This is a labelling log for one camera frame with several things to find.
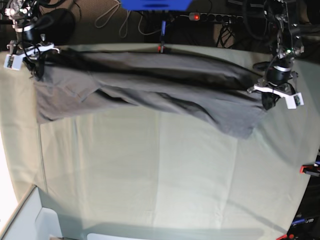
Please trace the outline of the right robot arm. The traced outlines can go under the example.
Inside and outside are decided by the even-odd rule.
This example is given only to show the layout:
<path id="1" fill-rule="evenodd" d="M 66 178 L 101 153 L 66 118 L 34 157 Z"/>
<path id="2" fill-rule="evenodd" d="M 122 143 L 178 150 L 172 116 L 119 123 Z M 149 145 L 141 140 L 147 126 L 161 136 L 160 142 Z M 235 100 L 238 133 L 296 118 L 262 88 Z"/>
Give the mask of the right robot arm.
<path id="1" fill-rule="evenodd" d="M 4 14 L 12 25 L 16 40 L 7 45 L 4 67 L 19 71 L 26 65 L 31 74 L 41 78 L 45 71 L 47 52 L 60 52 L 58 46 L 69 41 L 76 27 L 76 17 L 60 0 L 9 0 Z"/>

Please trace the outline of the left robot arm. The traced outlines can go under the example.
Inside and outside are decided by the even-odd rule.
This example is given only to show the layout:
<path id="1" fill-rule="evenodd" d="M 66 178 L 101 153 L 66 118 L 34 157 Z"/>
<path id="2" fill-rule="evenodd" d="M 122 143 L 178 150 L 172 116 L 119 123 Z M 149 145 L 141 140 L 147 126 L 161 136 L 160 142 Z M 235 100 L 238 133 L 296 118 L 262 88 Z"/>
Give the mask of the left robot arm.
<path id="1" fill-rule="evenodd" d="M 297 2 L 295 0 L 265 0 L 263 16 L 267 26 L 273 26 L 270 35 L 254 34 L 249 20 L 250 2 L 242 3 L 243 23 L 247 32 L 256 40 L 267 41 L 271 50 L 270 61 L 255 63 L 254 70 L 263 76 L 247 91 L 259 92 L 263 108 L 267 111 L 276 106 L 279 99 L 284 99 L 286 107 L 294 110 L 304 105 L 301 92 L 298 91 L 299 74 L 293 70 L 295 59 L 305 52 L 299 24 Z"/>

